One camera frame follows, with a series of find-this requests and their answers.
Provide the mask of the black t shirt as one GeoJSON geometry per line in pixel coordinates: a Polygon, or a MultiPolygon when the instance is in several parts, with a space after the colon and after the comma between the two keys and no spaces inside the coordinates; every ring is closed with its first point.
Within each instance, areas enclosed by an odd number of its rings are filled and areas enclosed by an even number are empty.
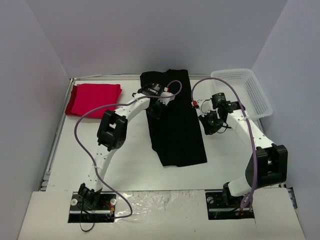
{"type": "Polygon", "coordinates": [[[140,85],[158,83],[167,86],[178,80],[180,93],[171,101],[160,119],[147,117],[151,147],[163,167],[187,167],[204,164],[207,156],[197,112],[191,105],[191,83],[186,69],[165,72],[147,71],[140,85]]]}

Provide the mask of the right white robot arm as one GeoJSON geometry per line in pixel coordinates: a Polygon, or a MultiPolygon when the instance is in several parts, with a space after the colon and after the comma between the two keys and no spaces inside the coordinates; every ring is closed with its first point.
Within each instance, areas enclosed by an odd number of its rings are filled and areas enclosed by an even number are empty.
{"type": "Polygon", "coordinates": [[[206,135],[213,135],[221,128],[232,129],[251,151],[244,175],[223,185],[221,199],[226,206],[234,206],[240,197],[249,195],[251,191],[287,180],[287,148],[265,136],[242,104],[227,100],[223,92],[193,104],[200,111],[198,119],[206,135]]]}

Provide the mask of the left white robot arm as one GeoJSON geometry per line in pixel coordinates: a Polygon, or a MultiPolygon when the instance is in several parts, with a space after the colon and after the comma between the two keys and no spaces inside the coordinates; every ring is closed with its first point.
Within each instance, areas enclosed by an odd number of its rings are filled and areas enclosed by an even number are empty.
{"type": "Polygon", "coordinates": [[[116,109],[106,109],[102,115],[96,134],[97,151],[94,155],[81,143],[78,137],[78,127],[81,120],[76,122],[74,127],[75,140],[92,161],[88,173],[78,189],[78,195],[85,206],[89,209],[95,209],[100,205],[103,187],[116,193],[104,181],[104,177],[114,154],[126,141],[129,122],[142,111],[147,111],[152,117],[159,118],[169,102],[174,99],[175,95],[169,92],[167,86],[150,83],[134,93],[129,102],[111,104],[116,109]]]}

